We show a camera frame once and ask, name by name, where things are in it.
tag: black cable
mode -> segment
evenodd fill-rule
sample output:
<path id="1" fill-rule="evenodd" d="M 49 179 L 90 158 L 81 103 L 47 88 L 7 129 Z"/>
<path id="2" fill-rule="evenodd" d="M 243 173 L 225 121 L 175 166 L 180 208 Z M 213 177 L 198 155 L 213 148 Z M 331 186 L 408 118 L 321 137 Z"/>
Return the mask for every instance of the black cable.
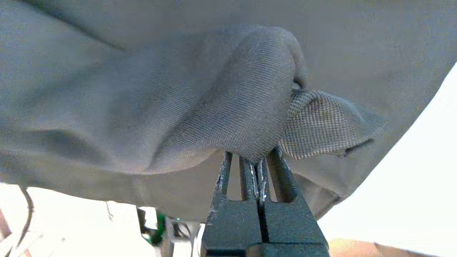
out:
<path id="1" fill-rule="evenodd" d="M 19 241 L 17 242 L 16 247 L 19 247 L 19 245 L 22 243 L 22 240 L 24 240 L 24 237 L 26 236 L 27 231 L 29 230 L 30 223 L 32 222 L 32 215 L 33 215 L 33 201 L 32 198 L 30 197 L 30 194 L 27 192 L 27 187 L 19 187 L 21 189 L 22 194 L 24 194 L 24 197 L 27 201 L 27 208 L 28 208 L 28 215 L 27 215 L 27 220 L 22 228 L 21 232 L 21 237 L 19 237 Z"/>
<path id="2" fill-rule="evenodd" d="M 181 227 L 179 226 L 178 224 L 178 231 L 181 233 L 182 237 L 186 238 L 186 239 L 190 239 L 190 235 L 191 235 L 191 230 L 189 229 L 189 226 L 186 224 L 186 223 L 181 223 L 184 225 L 184 227 L 186 228 L 187 230 L 187 234 L 185 234 L 182 230 L 181 230 Z"/>

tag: garment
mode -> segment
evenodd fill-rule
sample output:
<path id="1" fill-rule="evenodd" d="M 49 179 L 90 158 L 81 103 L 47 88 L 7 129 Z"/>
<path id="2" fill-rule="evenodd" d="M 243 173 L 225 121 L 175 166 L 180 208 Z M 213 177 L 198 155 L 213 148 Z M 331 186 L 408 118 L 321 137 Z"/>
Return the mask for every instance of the garment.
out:
<path id="1" fill-rule="evenodd" d="M 340 96 L 387 120 L 345 157 L 288 159 L 322 216 L 408 129 L 457 56 L 453 1 L 33 4 L 0 3 L 0 180 L 191 220 L 206 218 L 222 152 L 259 160 L 287 134 L 292 94 L 305 87 L 298 95 Z"/>

